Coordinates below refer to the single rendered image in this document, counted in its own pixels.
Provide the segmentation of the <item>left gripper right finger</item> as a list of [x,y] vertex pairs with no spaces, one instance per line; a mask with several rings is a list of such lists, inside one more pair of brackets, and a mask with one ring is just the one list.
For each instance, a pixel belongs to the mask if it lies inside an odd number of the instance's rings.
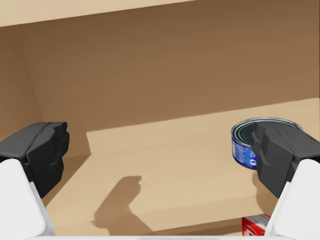
[[265,235],[320,237],[320,141],[283,123],[253,125],[259,181],[278,201]]

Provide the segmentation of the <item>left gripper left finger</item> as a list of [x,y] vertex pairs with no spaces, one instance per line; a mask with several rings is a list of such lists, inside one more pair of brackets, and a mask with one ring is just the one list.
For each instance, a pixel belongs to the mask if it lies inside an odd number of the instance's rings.
[[0,141],[0,237],[53,236],[42,202],[61,180],[66,122],[38,122]]

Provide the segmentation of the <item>blue flat can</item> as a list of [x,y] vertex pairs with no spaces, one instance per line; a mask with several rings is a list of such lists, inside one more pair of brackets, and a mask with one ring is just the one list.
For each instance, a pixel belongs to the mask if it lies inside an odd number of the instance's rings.
[[232,156],[240,165],[252,170],[256,170],[258,157],[252,150],[251,137],[253,124],[259,122],[281,123],[303,131],[297,123],[277,117],[255,117],[235,124],[230,131]]

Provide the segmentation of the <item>red and white carton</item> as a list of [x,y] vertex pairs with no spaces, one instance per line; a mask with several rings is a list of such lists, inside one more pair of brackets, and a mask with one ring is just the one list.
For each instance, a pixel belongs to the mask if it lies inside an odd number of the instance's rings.
[[243,236],[263,236],[270,216],[266,214],[252,215],[241,218]]

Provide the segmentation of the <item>pale wooden shelf unit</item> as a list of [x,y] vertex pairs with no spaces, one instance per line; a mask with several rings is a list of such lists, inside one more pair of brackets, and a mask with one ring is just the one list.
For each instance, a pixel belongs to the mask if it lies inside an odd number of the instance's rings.
[[4,26],[0,140],[66,122],[59,236],[232,235],[277,199],[232,156],[257,117],[320,139],[320,0],[194,0]]

